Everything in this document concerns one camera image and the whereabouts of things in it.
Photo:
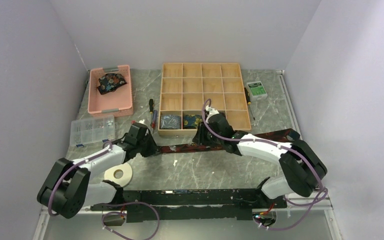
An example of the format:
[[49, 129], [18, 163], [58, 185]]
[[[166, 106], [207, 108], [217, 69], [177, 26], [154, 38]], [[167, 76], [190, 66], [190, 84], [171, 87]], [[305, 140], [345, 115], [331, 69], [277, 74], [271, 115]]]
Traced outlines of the dark red floral tie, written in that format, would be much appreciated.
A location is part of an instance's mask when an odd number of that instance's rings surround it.
[[[301, 134], [292, 128], [277, 130], [265, 133], [255, 134], [256, 137], [271, 141], [287, 143], [294, 142], [301, 138]], [[158, 154], [181, 154], [181, 153], [196, 153], [196, 152], [211, 152], [222, 151], [224, 148], [221, 145], [205, 146], [196, 143], [184, 143], [176, 145], [166, 145], [158, 147]]]

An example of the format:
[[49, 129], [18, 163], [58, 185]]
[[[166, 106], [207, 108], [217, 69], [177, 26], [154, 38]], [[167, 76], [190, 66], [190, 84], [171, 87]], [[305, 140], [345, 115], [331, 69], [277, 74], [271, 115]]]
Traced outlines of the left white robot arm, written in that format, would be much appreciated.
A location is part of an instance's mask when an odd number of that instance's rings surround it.
[[81, 208], [103, 205], [111, 210], [124, 203], [124, 188], [111, 180], [90, 181], [112, 167], [123, 165], [137, 155], [144, 158], [159, 154], [150, 129], [133, 123], [121, 138], [106, 141], [102, 149], [75, 160], [58, 159], [52, 166], [36, 200], [51, 216], [74, 217]]

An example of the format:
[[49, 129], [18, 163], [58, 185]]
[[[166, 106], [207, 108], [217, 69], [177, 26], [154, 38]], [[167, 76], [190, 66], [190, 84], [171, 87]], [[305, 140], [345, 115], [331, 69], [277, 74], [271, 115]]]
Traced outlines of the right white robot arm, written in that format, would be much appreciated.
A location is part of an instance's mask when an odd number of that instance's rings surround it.
[[199, 124], [195, 142], [221, 146], [230, 154], [254, 157], [279, 166], [281, 172], [264, 180], [255, 194], [256, 203], [262, 208], [269, 207], [275, 198], [291, 193], [309, 197], [328, 173], [307, 142], [300, 139], [279, 142], [233, 130], [221, 113], [211, 114]]

